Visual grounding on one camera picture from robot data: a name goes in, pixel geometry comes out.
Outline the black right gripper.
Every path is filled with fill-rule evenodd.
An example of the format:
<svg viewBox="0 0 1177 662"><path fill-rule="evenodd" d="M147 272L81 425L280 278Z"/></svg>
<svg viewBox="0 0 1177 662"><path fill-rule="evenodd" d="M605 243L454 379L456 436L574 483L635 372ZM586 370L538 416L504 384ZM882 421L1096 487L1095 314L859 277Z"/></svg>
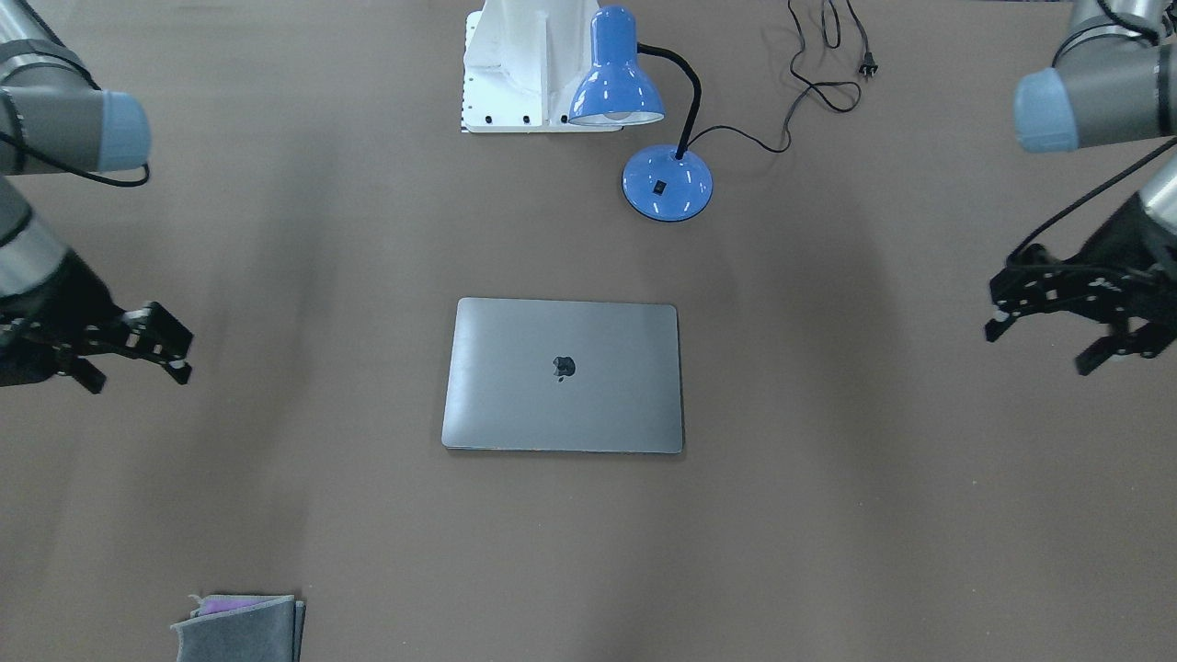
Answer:
<svg viewBox="0 0 1177 662"><path fill-rule="evenodd" d="M87 329L121 318L129 336L124 347L139 360L159 365L172 380L188 385L193 368L188 353L189 327L160 302L126 311L115 305L109 287L93 269L68 251L41 284L21 293L4 294L1 385L29 385L64 373L89 393L102 393L107 377L84 356Z"/></svg>

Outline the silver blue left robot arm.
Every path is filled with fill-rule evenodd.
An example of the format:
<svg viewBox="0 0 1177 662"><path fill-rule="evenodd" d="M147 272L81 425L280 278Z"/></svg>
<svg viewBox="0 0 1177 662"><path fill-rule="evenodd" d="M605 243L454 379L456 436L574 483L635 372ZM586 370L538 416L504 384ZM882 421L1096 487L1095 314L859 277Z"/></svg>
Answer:
<svg viewBox="0 0 1177 662"><path fill-rule="evenodd" d="M1030 154L1161 139L1161 146L1097 186L1103 193L1173 151L1176 51L1172 1L1077 1L1050 66L1015 91L1015 131ZM1077 315L1106 327L1075 359L1090 375L1113 357L1153 358L1176 336L1176 176L1166 163L1070 258L1043 231L1093 200L1086 193L1031 231L989 282L996 342L1030 315Z"/></svg>

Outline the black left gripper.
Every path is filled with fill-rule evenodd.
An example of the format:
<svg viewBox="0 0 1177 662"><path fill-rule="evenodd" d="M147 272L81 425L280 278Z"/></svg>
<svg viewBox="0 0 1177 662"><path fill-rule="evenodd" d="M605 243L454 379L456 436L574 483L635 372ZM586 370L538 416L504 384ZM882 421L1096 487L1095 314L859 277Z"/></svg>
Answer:
<svg viewBox="0 0 1177 662"><path fill-rule="evenodd" d="M1161 238L1142 197L1132 194L1068 259L1038 243L1017 249L989 282L996 309L984 338L997 342L1026 315L1071 313L1109 326L1073 360L1080 376L1115 357L1156 358L1176 339L1170 247L1173 240ZM1131 319L1145 324L1129 327Z"/></svg>

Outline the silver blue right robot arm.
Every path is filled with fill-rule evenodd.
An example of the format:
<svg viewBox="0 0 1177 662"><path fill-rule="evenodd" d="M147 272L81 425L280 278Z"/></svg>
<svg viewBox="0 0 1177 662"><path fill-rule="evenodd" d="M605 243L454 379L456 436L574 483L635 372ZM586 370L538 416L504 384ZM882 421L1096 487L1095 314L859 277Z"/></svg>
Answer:
<svg viewBox="0 0 1177 662"><path fill-rule="evenodd" d="M94 356L148 360L192 376L193 335L159 302L117 305L105 282L51 230L13 176L84 177L121 188L149 180L152 135L134 95L105 90L27 1L1 5L1 360L4 386L56 376L101 393Z"/></svg>

